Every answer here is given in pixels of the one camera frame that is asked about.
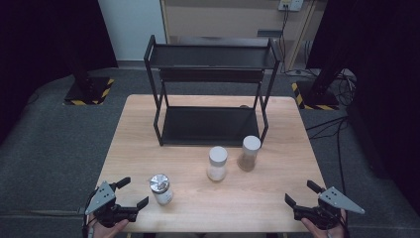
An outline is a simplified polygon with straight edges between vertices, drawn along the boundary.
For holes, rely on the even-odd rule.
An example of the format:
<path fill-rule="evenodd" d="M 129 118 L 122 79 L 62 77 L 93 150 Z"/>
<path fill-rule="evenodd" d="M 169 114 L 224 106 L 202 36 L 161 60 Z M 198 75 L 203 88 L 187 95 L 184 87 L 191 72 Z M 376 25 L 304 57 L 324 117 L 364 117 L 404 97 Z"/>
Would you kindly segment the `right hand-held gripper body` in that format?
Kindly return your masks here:
<path fill-rule="evenodd" d="M 354 213 L 365 214 L 366 211 L 346 197 L 336 188 L 331 186 L 318 195 L 318 205 L 314 207 L 304 207 L 295 205 L 293 215 L 295 220 L 302 218 L 309 219 L 317 228 L 328 230 L 336 227 L 341 220 L 341 210 L 352 211 Z"/>

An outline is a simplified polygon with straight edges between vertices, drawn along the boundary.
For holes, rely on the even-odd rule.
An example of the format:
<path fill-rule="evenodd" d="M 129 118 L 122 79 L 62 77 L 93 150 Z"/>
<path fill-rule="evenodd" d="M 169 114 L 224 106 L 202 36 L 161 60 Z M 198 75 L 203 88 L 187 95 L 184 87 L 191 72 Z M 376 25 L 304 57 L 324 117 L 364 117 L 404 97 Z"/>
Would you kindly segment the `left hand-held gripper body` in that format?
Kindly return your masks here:
<path fill-rule="evenodd" d="M 113 227 L 124 219 L 135 222 L 139 210 L 137 207 L 123 207 L 116 203 L 115 191 L 109 182 L 103 181 L 94 191 L 85 208 L 85 214 L 94 214 L 97 221 L 107 228 Z"/>

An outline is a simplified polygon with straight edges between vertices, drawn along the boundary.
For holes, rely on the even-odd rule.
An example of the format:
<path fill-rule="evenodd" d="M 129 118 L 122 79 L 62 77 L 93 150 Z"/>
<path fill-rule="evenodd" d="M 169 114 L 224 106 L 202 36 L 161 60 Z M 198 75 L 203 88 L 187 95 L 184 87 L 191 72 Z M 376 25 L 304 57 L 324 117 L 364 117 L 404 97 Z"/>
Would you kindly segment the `silver-lid jar of white powder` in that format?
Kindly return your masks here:
<path fill-rule="evenodd" d="M 172 201 L 173 192 L 169 178 L 164 174 L 157 174 L 150 179 L 150 189 L 160 205 L 167 205 Z"/>

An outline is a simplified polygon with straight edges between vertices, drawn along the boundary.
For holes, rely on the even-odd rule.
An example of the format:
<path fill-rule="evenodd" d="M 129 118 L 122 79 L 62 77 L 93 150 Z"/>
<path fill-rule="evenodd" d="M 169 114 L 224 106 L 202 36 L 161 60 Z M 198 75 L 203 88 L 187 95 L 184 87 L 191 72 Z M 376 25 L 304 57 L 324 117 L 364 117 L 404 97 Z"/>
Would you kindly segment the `white-lid jar of brown powder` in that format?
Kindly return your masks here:
<path fill-rule="evenodd" d="M 256 136 L 247 136 L 243 140 L 242 153 L 237 159 L 241 170 L 250 172 L 254 169 L 261 145 L 261 140 Z"/>

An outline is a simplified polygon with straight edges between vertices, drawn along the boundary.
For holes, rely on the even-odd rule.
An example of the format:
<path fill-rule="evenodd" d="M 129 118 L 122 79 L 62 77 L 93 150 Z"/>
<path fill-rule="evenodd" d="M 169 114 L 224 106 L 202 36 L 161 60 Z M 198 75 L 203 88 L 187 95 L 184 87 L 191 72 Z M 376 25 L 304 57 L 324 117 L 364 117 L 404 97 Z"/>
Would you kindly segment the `white-lid jar of white powder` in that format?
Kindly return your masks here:
<path fill-rule="evenodd" d="M 228 153 L 221 146 L 213 147 L 209 151 L 209 167 L 207 168 L 207 176 L 213 181 L 223 180 L 226 176 L 226 162 Z"/>

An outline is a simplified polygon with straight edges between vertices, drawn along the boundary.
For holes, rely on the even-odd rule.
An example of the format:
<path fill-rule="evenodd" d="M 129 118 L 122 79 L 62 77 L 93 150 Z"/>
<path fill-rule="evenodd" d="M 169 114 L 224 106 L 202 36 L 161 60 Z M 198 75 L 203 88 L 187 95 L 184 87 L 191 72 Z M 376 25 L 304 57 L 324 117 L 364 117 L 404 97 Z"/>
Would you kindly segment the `black metal two-tier rack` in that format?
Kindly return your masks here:
<path fill-rule="evenodd" d="M 266 71 L 275 79 L 280 52 L 273 39 L 259 46 L 226 44 L 159 44 L 150 37 L 144 63 L 156 104 L 154 128 L 163 145 L 240 147 L 253 135 L 263 140 L 268 120 L 266 108 L 271 90 L 262 92 Z M 254 84 L 256 96 L 249 105 L 199 106 L 189 96 L 185 105 L 173 105 L 166 92 L 168 83 Z"/>

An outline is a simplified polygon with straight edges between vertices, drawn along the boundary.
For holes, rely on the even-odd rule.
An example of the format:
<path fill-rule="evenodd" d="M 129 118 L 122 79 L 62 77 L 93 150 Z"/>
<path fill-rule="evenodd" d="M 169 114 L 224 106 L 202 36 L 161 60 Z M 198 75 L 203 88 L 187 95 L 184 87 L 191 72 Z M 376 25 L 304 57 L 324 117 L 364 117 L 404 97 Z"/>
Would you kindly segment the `person's left hand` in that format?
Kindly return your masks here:
<path fill-rule="evenodd" d="M 113 227 L 107 228 L 100 224 L 94 216 L 91 216 L 87 224 L 87 238 L 114 238 L 128 224 L 129 220 L 124 219 L 116 223 Z"/>

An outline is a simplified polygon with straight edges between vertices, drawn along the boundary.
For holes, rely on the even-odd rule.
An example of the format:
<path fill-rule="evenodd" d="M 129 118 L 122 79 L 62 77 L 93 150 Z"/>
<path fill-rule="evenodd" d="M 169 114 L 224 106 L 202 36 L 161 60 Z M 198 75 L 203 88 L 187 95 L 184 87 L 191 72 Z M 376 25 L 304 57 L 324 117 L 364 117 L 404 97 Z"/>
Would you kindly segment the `person's right hand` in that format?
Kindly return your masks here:
<path fill-rule="evenodd" d="M 348 230 L 346 226 L 347 213 L 345 210 L 341 210 L 342 224 L 337 225 L 334 228 L 328 230 L 322 230 L 317 228 L 309 219 L 302 218 L 302 224 L 312 234 L 313 238 L 348 238 Z"/>

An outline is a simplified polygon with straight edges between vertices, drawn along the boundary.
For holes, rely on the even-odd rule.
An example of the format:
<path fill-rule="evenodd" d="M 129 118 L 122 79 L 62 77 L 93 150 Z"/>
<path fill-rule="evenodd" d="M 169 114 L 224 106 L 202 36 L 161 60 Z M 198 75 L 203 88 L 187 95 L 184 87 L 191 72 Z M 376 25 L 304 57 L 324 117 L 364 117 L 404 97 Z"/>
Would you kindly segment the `metal stand with hazard-taped base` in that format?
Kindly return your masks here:
<path fill-rule="evenodd" d="M 296 81 L 293 90 L 297 93 L 296 100 L 300 108 L 305 109 L 336 109 L 339 101 L 329 86 L 340 73 L 340 64 L 329 57 L 314 81 Z"/>
<path fill-rule="evenodd" d="M 102 104 L 109 93 L 113 79 L 90 76 L 73 50 L 65 53 L 65 59 L 74 77 L 74 83 L 64 97 L 64 103 L 67 105 Z"/>

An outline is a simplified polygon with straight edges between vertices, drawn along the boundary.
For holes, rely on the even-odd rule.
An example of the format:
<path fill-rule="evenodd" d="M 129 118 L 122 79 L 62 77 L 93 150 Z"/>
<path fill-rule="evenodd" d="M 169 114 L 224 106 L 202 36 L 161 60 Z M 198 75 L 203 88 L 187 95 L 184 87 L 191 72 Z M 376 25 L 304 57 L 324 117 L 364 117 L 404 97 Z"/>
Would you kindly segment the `dark curtain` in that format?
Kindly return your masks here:
<path fill-rule="evenodd" d="M 99 0 L 0 0 L 0 144 L 40 86 L 116 65 Z"/>
<path fill-rule="evenodd" d="M 371 160 L 420 213 L 420 0 L 327 0 L 308 65 L 329 57 L 357 78 L 351 118 Z"/>

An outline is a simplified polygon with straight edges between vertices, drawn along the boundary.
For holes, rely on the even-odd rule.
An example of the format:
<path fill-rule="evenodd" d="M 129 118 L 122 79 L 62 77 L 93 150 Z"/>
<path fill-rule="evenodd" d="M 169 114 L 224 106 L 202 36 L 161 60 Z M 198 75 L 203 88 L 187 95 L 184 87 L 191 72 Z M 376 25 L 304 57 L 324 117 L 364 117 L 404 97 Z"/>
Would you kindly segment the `light wooden cabinet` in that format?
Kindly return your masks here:
<path fill-rule="evenodd" d="M 166 40 L 274 38 L 290 70 L 304 41 L 318 30 L 325 2 L 304 0 L 299 12 L 279 11 L 280 0 L 159 0 Z"/>

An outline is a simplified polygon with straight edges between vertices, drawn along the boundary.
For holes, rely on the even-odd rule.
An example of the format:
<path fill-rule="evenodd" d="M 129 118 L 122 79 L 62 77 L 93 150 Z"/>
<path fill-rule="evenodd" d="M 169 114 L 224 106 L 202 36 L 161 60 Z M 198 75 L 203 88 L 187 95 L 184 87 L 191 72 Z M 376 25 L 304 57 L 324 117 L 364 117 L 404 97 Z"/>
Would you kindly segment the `white wall power outlet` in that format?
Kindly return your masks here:
<path fill-rule="evenodd" d="M 304 0 L 280 0 L 278 4 L 279 11 L 299 12 Z"/>

